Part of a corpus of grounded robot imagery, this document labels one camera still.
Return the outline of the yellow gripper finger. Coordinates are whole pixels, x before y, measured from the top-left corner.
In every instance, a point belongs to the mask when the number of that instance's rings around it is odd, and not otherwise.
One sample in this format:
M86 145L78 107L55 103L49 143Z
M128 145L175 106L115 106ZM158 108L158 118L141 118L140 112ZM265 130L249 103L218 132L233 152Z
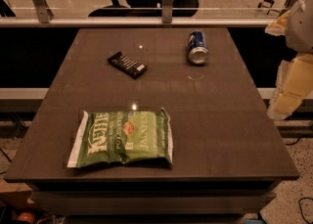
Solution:
M313 91L313 55L299 53L290 62L281 61L276 88L270 98L268 116L284 120Z
M290 11L286 11L279 16L274 22L270 23L265 28L265 32L274 36L285 36L290 13Z

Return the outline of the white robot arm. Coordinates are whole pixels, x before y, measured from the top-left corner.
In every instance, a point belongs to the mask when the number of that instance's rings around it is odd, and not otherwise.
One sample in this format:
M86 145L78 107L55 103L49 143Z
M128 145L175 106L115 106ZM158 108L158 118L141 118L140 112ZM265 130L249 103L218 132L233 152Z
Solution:
M265 32L285 36L287 46L297 52L290 62L281 61L267 111L271 119L284 120L313 91L313 0L297 0Z

